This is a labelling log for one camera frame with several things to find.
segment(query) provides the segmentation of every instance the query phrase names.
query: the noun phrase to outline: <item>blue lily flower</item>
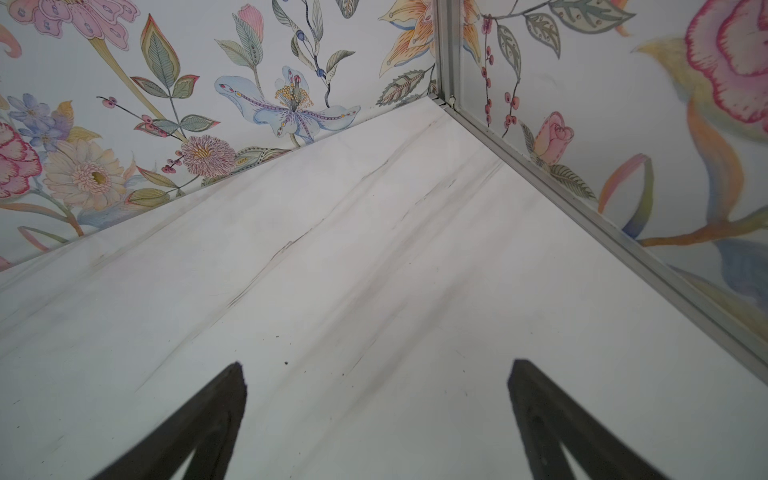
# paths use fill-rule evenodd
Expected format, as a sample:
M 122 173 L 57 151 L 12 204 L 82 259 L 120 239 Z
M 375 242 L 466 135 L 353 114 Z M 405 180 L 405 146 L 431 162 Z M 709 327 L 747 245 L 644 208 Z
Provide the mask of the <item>blue lily flower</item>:
M 277 137 L 295 134 L 306 143 L 314 141 L 323 130 L 339 131 L 347 128 L 360 112 L 360 107 L 345 108 L 334 105 L 321 111 L 310 111 L 310 86 L 304 75 L 290 67 L 283 67 L 283 78 L 275 82 L 275 98 L 280 105 L 264 100 L 256 85 L 243 77 L 224 76 L 216 80 L 216 91 L 229 98 L 243 117 L 254 124 L 269 124 Z
M 53 127 L 56 123 L 50 116 L 51 108 L 47 104 L 38 103 L 37 99 L 31 94 L 24 94 L 24 101 L 16 97 L 8 97 L 8 103 L 19 111 L 12 111 L 8 116 L 14 120 L 24 122 L 29 128 L 37 127 L 40 130 L 46 127 Z

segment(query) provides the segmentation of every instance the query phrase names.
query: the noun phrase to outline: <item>painted flower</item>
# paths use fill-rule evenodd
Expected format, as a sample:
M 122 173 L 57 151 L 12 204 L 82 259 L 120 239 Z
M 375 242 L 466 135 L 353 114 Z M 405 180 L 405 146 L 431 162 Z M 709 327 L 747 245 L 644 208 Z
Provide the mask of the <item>painted flower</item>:
M 573 137 L 573 128 L 565 126 L 560 112 L 552 112 L 536 135 L 533 152 L 547 165 L 554 165 L 560 161 Z
M 14 120 L 24 122 L 24 125 L 30 128 L 43 129 L 53 127 L 56 123 L 51 117 L 51 108 L 47 104 L 38 103 L 37 99 L 30 94 L 24 94 L 24 101 L 16 97 L 8 97 L 11 106 L 18 111 L 8 113 L 8 116 Z
M 94 142 L 58 142 L 48 155 L 45 183 L 53 197 L 70 206 L 103 210 L 120 201 L 125 193 L 123 167 L 112 150 L 102 150 Z
M 187 170 L 194 175 L 229 175 L 236 167 L 235 150 L 226 141 L 210 135 L 190 137 L 181 146 L 181 156 L 184 157 Z
M 480 42 L 475 23 L 480 19 L 480 9 L 475 0 L 463 0 L 464 49 L 472 54 L 480 66 Z M 379 76 L 392 67 L 404 65 L 420 57 L 428 50 L 435 54 L 435 27 L 432 23 L 432 0 L 396 0 L 389 12 L 379 20 L 405 30 L 395 41 L 392 50 L 384 58 Z
M 685 42 L 717 106 L 743 123 L 762 121 L 768 132 L 768 0 L 707 0 Z
M 34 126 L 31 127 L 31 130 L 19 128 L 18 132 L 25 137 L 31 137 L 29 144 L 32 147 L 44 147 L 46 151 L 56 151 L 56 143 L 63 140 L 61 131 L 48 125 L 45 125 L 45 128 Z
M 310 86 L 304 75 L 290 67 L 283 67 L 283 78 L 275 82 L 275 99 L 271 104 L 252 81 L 243 77 L 219 77 L 216 91 L 229 98 L 243 117 L 254 124 L 269 124 L 278 137 L 296 134 L 310 143 L 320 129 L 339 131 L 347 128 L 360 112 L 360 107 L 344 108 L 334 105 L 321 111 L 310 111 Z
M 23 194 L 29 190 L 29 177 L 41 172 L 35 149 L 11 125 L 0 122 L 0 198 Z
M 61 23 L 71 23 L 86 38 L 106 38 L 128 50 L 128 32 L 118 21 L 139 15 L 130 0 L 11 0 L 8 13 L 19 23 L 34 23 L 45 35 L 61 38 Z
M 259 37 L 259 41 L 264 40 L 264 17 L 261 16 L 261 12 L 250 3 L 246 3 L 244 7 L 237 11 L 237 16 L 240 20 L 246 22 L 256 32 L 256 36 Z

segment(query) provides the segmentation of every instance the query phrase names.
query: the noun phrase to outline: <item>leaf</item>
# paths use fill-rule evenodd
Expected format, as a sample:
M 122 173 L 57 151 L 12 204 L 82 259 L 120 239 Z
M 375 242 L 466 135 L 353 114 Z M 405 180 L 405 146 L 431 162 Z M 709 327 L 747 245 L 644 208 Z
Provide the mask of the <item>leaf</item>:
M 528 149 L 528 153 L 533 153 L 533 145 L 536 142 L 536 140 L 533 137 L 533 133 L 531 133 L 531 129 L 528 128 L 528 125 L 524 124 L 523 122 L 520 122 L 520 126 L 523 128 L 523 136 L 525 137 L 525 148 Z
M 69 131 L 69 135 L 67 136 L 67 141 L 73 144 L 77 140 L 89 141 L 93 140 L 94 138 L 101 138 L 101 135 L 83 127 L 72 127 L 72 129 Z
M 178 186 L 168 177 L 165 175 L 161 175 L 156 172 L 152 172 L 149 170 L 145 170 L 144 168 L 137 167 L 139 170 L 139 173 L 152 182 L 155 185 L 160 185 L 161 187 L 169 187 L 169 188 L 178 188 Z
M 246 53 L 246 58 L 255 67 L 264 59 L 264 49 L 261 46 L 261 40 L 253 27 L 248 25 L 245 20 L 238 17 L 237 14 L 232 14 L 232 18 L 235 20 L 235 30 L 237 36 L 240 37 L 240 43 L 243 46 L 243 51 Z
M 314 63 L 312 63 L 311 60 L 304 55 L 304 52 L 301 51 L 301 48 L 299 48 L 299 39 L 295 35 L 290 39 L 290 50 L 307 67 L 312 68 L 313 71 L 315 70 Z
M 654 208 L 654 167 L 650 162 L 650 158 L 645 162 L 645 178 L 643 185 L 643 194 L 640 196 L 640 201 L 637 202 L 637 208 L 629 219 L 624 228 L 621 229 L 630 238 L 637 238 L 638 235 L 643 233 L 645 224 L 650 219 L 650 212 Z
M 136 85 L 141 87 L 141 90 L 146 91 L 148 94 L 152 95 L 153 97 L 160 97 L 160 98 L 168 98 L 168 93 L 166 93 L 163 88 L 154 83 L 152 80 L 144 77 L 131 77 L 131 80 L 136 82 Z
M 33 204 L 0 204 L 0 208 L 3 210 L 13 210 L 15 212 L 26 212 L 29 214 L 41 214 L 45 215 L 46 217 L 55 218 L 56 220 L 61 220 L 62 222 L 67 221 L 67 217 L 64 215 L 61 215 L 57 212 L 54 212 L 50 208 L 40 207 L 39 205 L 33 205 Z
M 507 59 L 509 64 L 515 70 L 515 74 L 518 76 L 519 80 L 521 67 L 520 45 L 518 45 L 518 41 L 515 40 L 512 31 L 504 25 L 498 25 L 496 31 L 498 33 L 498 46 L 502 50 L 502 55 L 504 55 L 504 58 Z
M 586 198 L 587 200 L 595 200 L 592 189 L 587 185 L 581 177 L 573 172 L 565 165 L 552 165 L 549 168 L 549 174 L 558 181 L 560 185 L 569 189 L 573 195 L 577 197 Z
M 382 96 L 376 102 L 377 105 L 384 106 L 394 103 L 407 94 L 411 93 L 416 85 L 424 78 L 426 70 L 411 70 L 392 80 L 384 88 Z
M 175 121 L 166 120 L 165 118 L 154 120 L 152 121 L 152 124 L 169 135 L 179 129 L 179 125 Z
M 355 10 L 357 9 L 357 4 L 359 1 L 360 0 L 336 0 L 336 3 L 339 4 L 341 15 L 344 18 L 350 18 L 355 14 Z
M 550 47 L 560 58 L 560 32 L 554 18 L 545 13 L 531 13 L 525 16 L 525 26 L 533 38 Z
M 704 295 L 710 297 L 720 308 L 734 316 L 750 332 L 764 342 L 768 342 L 768 317 L 762 310 L 709 280 L 674 266 L 671 268 Z
M 312 27 L 315 30 L 315 40 L 323 37 L 323 12 L 320 11 L 320 0 L 312 2 Z
M 183 77 L 180 77 L 178 80 L 176 80 L 176 84 L 174 85 L 174 94 L 171 95 L 173 98 L 189 98 L 192 96 L 192 92 L 194 91 L 194 84 L 197 81 L 197 79 L 200 78 L 197 75 L 184 75 Z
M 169 200 L 170 195 L 168 192 L 163 192 L 157 188 L 141 188 L 128 195 L 128 198 L 125 199 L 126 203 L 149 208 L 159 207 Z
M 744 187 L 744 170 L 736 151 L 688 102 L 688 130 L 710 178 L 707 223 L 728 221 Z
M 70 124 L 72 124 L 72 122 L 74 122 L 74 110 L 72 109 L 72 100 L 61 102 L 58 105 L 58 108 L 53 111 L 53 114 L 56 114 L 56 113 L 61 115 L 64 119 L 69 121 Z
M 355 52 L 354 51 L 349 51 L 349 50 L 339 50 L 335 54 L 331 55 L 328 58 L 328 64 L 326 65 L 326 71 L 333 70 L 340 61 L 342 61 L 344 58 L 349 57 L 353 53 L 355 53 Z
M 154 76 L 167 88 L 174 84 L 181 66 L 179 58 L 154 22 L 152 15 L 147 18 L 147 24 L 141 32 L 141 53 Z
M 215 127 L 219 122 L 206 118 L 202 115 L 187 115 L 181 119 L 181 127 L 189 131 L 205 131 Z
M 254 65 L 250 63 L 249 55 L 236 41 L 216 40 L 216 43 L 219 44 L 221 49 L 224 50 L 224 53 L 227 54 L 227 57 L 229 57 L 235 65 L 254 68 Z
M 554 0 L 549 8 L 566 27 L 589 34 L 611 30 L 634 17 L 607 0 Z
M 286 15 L 286 13 L 283 11 L 283 8 L 280 7 L 279 3 L 277 3 L 277 0 L 272 0 L 272 11 L 275 12 L 275 18 L 277 18 L 277 21 L 286 27 L 291 27 L 294 34 L 299 31 L 299 26 L 293 23 L 293 20 L 291 20 L 290 17 Z

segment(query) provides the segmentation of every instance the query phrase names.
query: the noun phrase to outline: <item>marble floor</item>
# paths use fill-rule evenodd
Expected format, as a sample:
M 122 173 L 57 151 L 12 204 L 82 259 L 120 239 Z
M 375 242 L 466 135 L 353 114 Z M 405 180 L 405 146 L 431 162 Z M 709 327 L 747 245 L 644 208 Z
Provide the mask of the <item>marble floor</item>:
M 768 387 L 425 99 L 0 273 L 0 478 L 236 360 L 228 478 L 530 478 L 515 358 L 671 478 L 768 472 Z

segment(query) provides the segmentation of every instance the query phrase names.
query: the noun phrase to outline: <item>flower stem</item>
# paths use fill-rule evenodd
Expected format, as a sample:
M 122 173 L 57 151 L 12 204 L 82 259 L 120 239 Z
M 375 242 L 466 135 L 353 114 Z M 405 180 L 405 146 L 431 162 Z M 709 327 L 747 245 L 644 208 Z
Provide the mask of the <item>flower stem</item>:
M 112 71 L 114 71 L 114 73 L 117 74 L 117 76 L 123 81 L 125 86 L 128 87 L 128 90 L 130 90 L 131 93 L 134 94 L 136 98 L 138 98 L 139 101 L 144 104 L 144 106 L 147 107 L 155 117 L 158 119 L 165 119 L 163 114 L 160 113 L 160 111 L 156 109 L 154 105 L 152 105 L 152 103 L 144 96 L 144 94 L 141 93 L 141 90 L 139 90 L 131 78 L 128 77 L 128 75 L 123 71 L 122 67 L 118 64 L 118 61 L 115 60 L 112 56 L 112 52 L 109 51 L 106 42 L 100 38 L 91 38 L 88 41 L 91 43 L 99 56 L 101 56 L 101 58 L 107 62 L 107 65 L 109 65 Z M 183 142 L 187 141 L 187 138 L 183 134 L 174 133 L 174 137 Z

